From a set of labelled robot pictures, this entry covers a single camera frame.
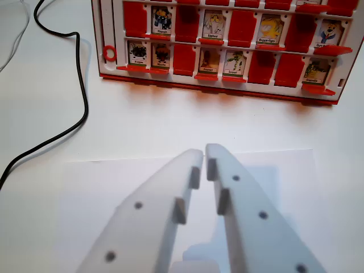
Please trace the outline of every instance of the guess who game board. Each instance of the guess who game board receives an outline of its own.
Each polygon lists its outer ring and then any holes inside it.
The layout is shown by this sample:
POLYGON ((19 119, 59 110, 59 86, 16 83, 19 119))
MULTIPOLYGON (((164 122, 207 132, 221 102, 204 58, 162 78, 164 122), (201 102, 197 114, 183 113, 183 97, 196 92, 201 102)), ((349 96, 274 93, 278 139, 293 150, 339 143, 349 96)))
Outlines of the guess who game board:
POLYGON ((337 104, 364 0, 92 0, 100 76, 337 104))

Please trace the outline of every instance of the white game frame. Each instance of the white game frame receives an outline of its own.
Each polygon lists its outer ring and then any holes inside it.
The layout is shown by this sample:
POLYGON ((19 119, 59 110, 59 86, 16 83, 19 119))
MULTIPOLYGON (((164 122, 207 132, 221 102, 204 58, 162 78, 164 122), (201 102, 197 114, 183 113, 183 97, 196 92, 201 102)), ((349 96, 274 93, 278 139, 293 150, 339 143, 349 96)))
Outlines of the white game frame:
MULTIPOLYGON (((291 3, 291 7, 288 11, 284 10, 269 10, 264 9, 265 2, 264 0, 260 0, 259 7, 257 9, 252 8, 242 8, 235 7, 235 0, 230 0, 228 6, 212 6, 206 5, 205 0, 200 0, 199 4, 199 15, 200 15, 200 23, 198 28, 197 39, 195 43, 183 43, 175 41, 175 19, 176 19, 176 0, 172 0, 172 2, 156 2, 149 0, 127 0, 128 2, 140 2, 144 4, 145 10, 151 10, 151 6, 167 6, 169 11, 172 12, 172 26, 171 26, 171 40, 170 41, 162 41, 155 40, 150 38, 135 38, 135 37, 127 37, 125 35, 126 31, 124 28, 124 20, 123 20, 123 0, 92 0, 93 7, 93 17, 94 17, 94 29, 95 29, 95 37, 96 37, 96 46, 98 52, 98 65, 100 69, 100 73, 105 75, 112 76, 123 76, 123 77, 134 77, 134 78, 142 78, 146 80, 156 80, 163 82, 171 82, 171 83, 179 83, 179 84, 189 84, 189 85, 199 85, 199 86, 209 86, 214 88, 224 88, 224 89, 232 89, 232 90, 241 90, 248 92, 259 92, 259 93, 267 93, 267 94, 277 94, 284 96, 293 96, 293 97, 302 97, 302 98, 314 98, 320 100, 327 101, 336 101, 339 99, 341 92, 344 88, 344 85, 348 79, 350 70, 355 62, 356 55, 359 52, 360 46, 362 44, 363 35, 364 35, 364 1, 361 0, 358 3, 357 9, 354 10, 353 15, 351 17, 346 16, 336 16, 336 15, 328 15, 326 13, 314 14, 316 20, 316 32, 312 39, 312 43, 309 47, 309 51, 307 53, 298 53, 298 52, 274 52, 276 63, 274 67, 273 74, 270 79, 269 84, 253 84, 249 82, 238 83, 238 82, 226 82, 222 81, 222 73, 224 69, 225 55, 227 50, 240 50, 244 52, 244 56, 246 57, 246 65, 243 71, 243 79, 248 80, 248 72, 250 67, 251 56, 256 46, 256 40, 258 35, 258 30, 260 26, 260 20, 262 14, 279 14, 281 15, 281 19, 284 21, 284 27, 282 31, 282 35, 279 41, 279 45, 284 47, 284 42, 286 39, 288 26, 291 21, 292 14, 295 13, 296 9, 296 0, 293 0, 291 3), (198 39, 202 36, 202 26, 204 20, 205 10, 222 10, 224 16, 226 17, 226 25, 224 32, 224 44, 223 45, 207 45, 201 44, 198 39), (256 13, 254 15, 257 19, 257 23, 255 26, 253 40, 251 42, 250 48, 241 48, 241 47, 231 47, 228 46, 228 33, 231 21, 231 15, 233 10, 251 10, 256 13), (341 20, 342 26, 344 27, 344 33, 342 34, 342 38, 339 46, 350 47, 353 51, 352 53, 347 53, 343 55, 339 55, 337 57, 332 56, 324 56, 324 55, 314 55, 313 51, 315 50, 314 45, 316 43, 316 39, 319 35, 319 30, 321 27, 321 23, 323 19, 333 19, 333 20, 341 20), (171 59, 170 59, 170 68, 169 74, 167 75, 158 75, 152 73, 143 73, 143 72, 129 72, 118 70, 116 67, 126 66, 128 65, 128 55, 127 55, 127 41, 128 40, 141 40, 146 42, 148 54, 147 54, 147 66, 149 69, 151 65, 151 43, 165 43, 171 44, 171 59), (181 76, 175 75, 173 73, 173 44, 189 44, 195 47, 194 51, 196 51, 196 61, 195 61, 195 71, 193 76, 181 76), (117 51, 117 61, 107 61, 103 56, 104 46, 113 46, 117 51), (218 48, 220 49, 220 65, 218 69, 218 80, 217 81, 206 81, 206 80, 197 80, 194 76, 198 71, 198 62, 200 58, 200 48, 218 48), (279 59, 283 53, 292 53, 302 55, 304 68, 301 73, 300 80, 297 83, 296 88, 289 88, 283 86, 274 85, 275 81, 275 73, 279 64, 279 59), (329 74, 327 75, 325 86, 326 88, 334 91, 336 94, 333 96, 326 96, 320 94, 310 94, 304 90, 302 90, 302 79, 304 76, 304 72, 309 64, 310 58, 319 58, 319 59, 329 59, 331 64, 331 68, 329 74)), ((325 5, 328 0, 322 0, 322 5, 325 5)), ((151 12, 147 13, 147 34, 151 33, 151 12)))

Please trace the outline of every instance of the white cable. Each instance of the white cable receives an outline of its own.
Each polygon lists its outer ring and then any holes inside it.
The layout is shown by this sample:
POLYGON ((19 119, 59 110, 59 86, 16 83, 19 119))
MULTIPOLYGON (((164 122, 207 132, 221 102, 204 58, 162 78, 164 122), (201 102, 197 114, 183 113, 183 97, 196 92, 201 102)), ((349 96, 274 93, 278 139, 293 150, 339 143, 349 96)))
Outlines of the white cable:
POLYGON ((5 68, 5 66, 7 66, 7 64, 14 57, 16 51, 18 50, 20 40, 22 39, 23 34, 24 34, 25 30, 27 29, 28 24, 29 24, 29 21, 30 21, 30 8, 29 8, 29 5, 27 3, 24 3, 24 0, 20 0, 20 2, 22 3, 22 5, 23 5, 23 7, 25 9, 25 13, 27 15, 27 23, 26 23, 25 27, 23 28, 23 30, 15 38, 15 40, 13 42, 13 46, 11 47, 11 51, 10 51, 9 57, 7 58, 7 60, 5 61, 5 63, 0 67, 0 72, 3 71, 3 69, 5 68))

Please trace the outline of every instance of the printed name label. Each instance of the printed name label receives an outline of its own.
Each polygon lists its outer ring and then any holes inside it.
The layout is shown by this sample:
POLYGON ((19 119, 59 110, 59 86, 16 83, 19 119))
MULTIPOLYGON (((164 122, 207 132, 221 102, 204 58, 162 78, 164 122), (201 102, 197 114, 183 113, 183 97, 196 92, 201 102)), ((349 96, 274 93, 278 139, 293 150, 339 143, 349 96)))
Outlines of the printed name label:
POLYGON ((319 82, 319 83, 321 83, 321 81, 319 81, 316 78, 307 78, 306 81, 309 81, 309 82, 319 82))
POLYGON ((171 34, 170 30, 156 30, 156 33, 160 33, 160 34, 171 34))
POLYGON ((207 67, 201 67, 200 70, 206 71, 206 72, 216 72, 217 71, 215 68, 207 68, 207 67))
POLYGON ((258 38, 258 42, 261 42, 261 43, 276 43, 277 39, 258 38))
POLYGON ((204 34, 205 38, 215 38, 215 39, 222 39, 222 35, 221 34, 204 34))
POLYGON ((242 71, 235 71, 235 70, 225 70, 224 71, 225 74, 234 74, 234 75, 243 75, 242 71))
POLYGON ((132 64, 147 64, 146 60, 131 60, 132 64))
POLYGON ((159 67, 169 67, 169 63, 160 63, 157 61, 157 66, 159 67))
POLYGON ((296 5, 300 6, 300 5, 303 5, 303 4, 317 4, 318 5, 318 3, 315 2, 315 1, 297 1, 296 5))

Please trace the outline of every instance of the white paper sheet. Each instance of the white paper sheet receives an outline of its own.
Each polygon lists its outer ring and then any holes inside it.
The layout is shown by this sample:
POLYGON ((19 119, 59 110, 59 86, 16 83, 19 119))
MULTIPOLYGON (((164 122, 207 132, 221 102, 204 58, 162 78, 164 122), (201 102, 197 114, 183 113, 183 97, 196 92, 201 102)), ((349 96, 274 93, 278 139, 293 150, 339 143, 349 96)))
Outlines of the white paper sheet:
MULTIPOLYGON (((334 247, 312 150, 235 156, 325 266, 334 247)), ((76 271, 114 208, 169 160, 125 159, 64 166, 56 244, 63 272, 76 271)), ((200 189, 192 192, 187 224, 178 227, 171 264, 209 259, 218 263, 221 272, 229 272, 224 221, 216 214, 213 183, 206 180, 204 168, 200 189)))

